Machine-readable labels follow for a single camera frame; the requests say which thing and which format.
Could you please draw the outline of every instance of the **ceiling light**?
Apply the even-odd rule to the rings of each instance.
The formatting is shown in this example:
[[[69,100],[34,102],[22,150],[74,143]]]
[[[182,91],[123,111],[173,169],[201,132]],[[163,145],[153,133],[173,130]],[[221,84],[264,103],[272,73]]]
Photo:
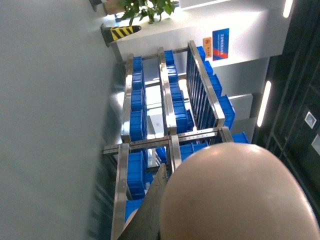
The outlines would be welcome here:
[[[294,0],[286,0],[285,1],[284,10],[283,10],[283,16],[285,18],[289,17],[293,2],[294,2]]]
[[[267,107],[267,103],[268,103],[268,98],[269,98],[269,94],[270,94],[270,89],[271,89],[271,82],[267,81],[265,84],[265,88],[264,88],[264,93],[263,93],[263,97],[262,97],[262,103],[261,103],[261,107],[260,107],[258,121],[256,123],[258,125],[258,127],[261,127],[262,121],[264,120],[266,107]]]
[[[227,1],[230,1],[230,0],[209,1],[209,2],[205,2],[205,3],[193,5],[193,6],[181,7],[181,10],[195,9],[195,8],[204,7],[204,6],[208,6],[208,5],[212,5],[212,4],[220,4],[220,3],[223,3],[223,2],[227,2]]]

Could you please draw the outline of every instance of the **stainless steel rack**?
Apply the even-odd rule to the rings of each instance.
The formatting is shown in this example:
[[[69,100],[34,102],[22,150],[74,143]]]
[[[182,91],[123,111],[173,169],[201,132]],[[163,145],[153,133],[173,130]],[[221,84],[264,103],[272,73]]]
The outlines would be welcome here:
[[[198,71],[201,80],[199,84],[203,85],[207,100],[209,102],[209,107],[212,109],[212,112],[214,114],[214,119],[212,118],[212,121],[214,121],[213,127],[177,134],[177,123],[173,107],[173,100],[171,96],[168,69],[165,60],[165,52],[164,48],[160,47],[157,51],[157,54],[142,57],[142,60],[158,58],[159,81],[152,82],[152,84],[146,84],[146,87],[160,85],[164,136],[153,139],[131,141],[130,114],[134,56],[133,54],[130,54],[128,56],[126,61],[126,77],[122,113],[123,117],[121,123],[121,139],[123,143],[106,146],[102,151],[103,155],[118,155],[111,240],[117,240],[124,230],[126,200],[128,199],[128,196],[130,196],[127,185],[127,174],[128,157],[131,151],[145,150],[165,146],[167,149],[166,154],[168,161],[168,175],[170,176],[182,163],[180,153],[181,143],[190,143],[195,141],[206,140],[209,140],[210,144],[217,142],[233,142],[233,138],[229,129],[226,126],[223,126],[225,121],[224,113],[219,104],[216,93],[211,85],[209,76],[205,70],[204,64],[200,58],[194,41],[190,41],[186,48],[176,49],[173,52],[181,53],[185,51],[190,51],[192,53],[191,60],[194,61],[196,70]],[[187,78],[187,84],[189,84],[190,81],[188,79],[188,76],[186,74],[180,75],[180,78],[184,77]],[[191,88],[188,86],[188,93],[190,98],[192,98],[192,96],[195,96],[191,92],[192,89],[196,88]],[[197,103],[199,99],[192,99],[192,101],[194,103]],[[198,118],[200,112],[196,107],[197,105],[194,104],[192,111],[195,118]]]

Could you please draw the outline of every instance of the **gray floor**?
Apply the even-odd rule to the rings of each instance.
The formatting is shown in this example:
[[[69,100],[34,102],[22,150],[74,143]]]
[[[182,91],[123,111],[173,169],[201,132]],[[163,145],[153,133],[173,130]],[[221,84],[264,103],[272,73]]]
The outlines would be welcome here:
[[[88,0],[0,2],[0,239],[85,237],[123,83]]]

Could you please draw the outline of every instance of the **blue storage crate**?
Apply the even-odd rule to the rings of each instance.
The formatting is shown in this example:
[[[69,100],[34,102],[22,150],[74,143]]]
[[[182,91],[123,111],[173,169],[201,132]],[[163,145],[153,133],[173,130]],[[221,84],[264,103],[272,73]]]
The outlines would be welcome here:
[[[250,141],[244,131],[242,133],[232,134],[232,138],[235,143],[250,144]]]
[[[154,180],[154,177],[152,176],[152,173],[151,173],[151,172],[148,172],[148,173],[146,174],[146,181],[151,185],[152,182],[153,182],[153,180]]]
[[[166,66],[168,70],[169,83],[177,83],[179,81],[176,65]]]
[[[180,90],[179,83],[177,82],[170,83],[170,92],[171,92],[171,97],[173,102],[184,100],[184,94]]]
[[[203,148],[206,148],[208,147],[208,142],[205,142],[205,143],[199,143],[199,144],[194,144],[192,143],[192,148],[193,148],[193,153],[203,149]]]
[[[194,153],[194,149],[191,144],[180,146],[181,160],[186,160],[191,154]]]
[[[194,121],[192,119],[191,111],[187,110],[186,111],[186,118],[187,118],[187,131],[192,131],[194,129]]]
[[[201,60],[204,62],[206,60],[206,53],[204,48],[202,46],[197,46],[196,48],[198,49]]]
[[[143,192],[141,193],[135,193],[134,195],[131,193],[132,199],[133,200],[140,200],[140,199],[144,199],[146,196],[145,191],[143,190]]]
[[[129,153],[127,183],[131,191],[146,187],[146,169],[144,168],[144,157],[141,151]]]
[[[186,160],[186,158],[188,158],[191,154],[194,154],[195,152],[206,148],[208,146],[208,143],[191,143],[191,144],[187,144],[187,145],[182,145],[180,146],[180,153],[181,153],[181,160],[182,162],[184,160]]]
[[[127,200],[125,203],[125,221],[129,218],[129,216],[133,213],[134,210],[140,208],[143,199],[138,200]]]
[[[173,109],[176,121],[176,132],[177,134],[185,133],[187,131],[187,111],[184,101],[174,101]]]
[[[131,111],[141,111],[146,104],[142,89],[131,92]]]
[[[210,62],[209,61],[204,61],[203,64],[204,64],[205,70],[208,73],[209,77],[212,76],[214,74],[214,70],[211,67]]]
[[[133,72],[139,72],[142,69],[143,69],[142,57],[141,56],[135,56],[133,58]]]
[[[146,119],[143,111],[132,111],[130,116],[130,138],[131,141],[139,141],[146,138]]]
[[[156,154],[161,159],[162,164],[167,164],[167,154],[164,146],[155,149]]]
[[[141,72],[134,73],[132,75],[132,90],[141,90],[145,88],[146,86]]]
[[[217,74],[209,76],[209,79],[210,79],[210,82],[213,86],[213,89],[215,91],[216,96],[220,97],[221,93],[222,93],[222,86],[221,86],[221,83],[219,81]]]
[[[164,57],[167,66],[175,64],[174,52],[172,50],[164,51]]]
[[[224,125],[231,129],[236,117],[235,109],[227,95],[218,96],[218,100],[225,117]]]

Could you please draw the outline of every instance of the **yellow and black striped post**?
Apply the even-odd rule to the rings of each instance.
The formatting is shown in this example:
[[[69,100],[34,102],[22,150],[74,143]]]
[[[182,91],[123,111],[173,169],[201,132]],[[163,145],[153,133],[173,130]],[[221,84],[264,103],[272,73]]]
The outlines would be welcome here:
[[[122,39],[126,36],[139,32],[141,26],[113,26],[106,27],[104,24],[101,25],[101,33],[105,44],[109,47],[110,43]]]

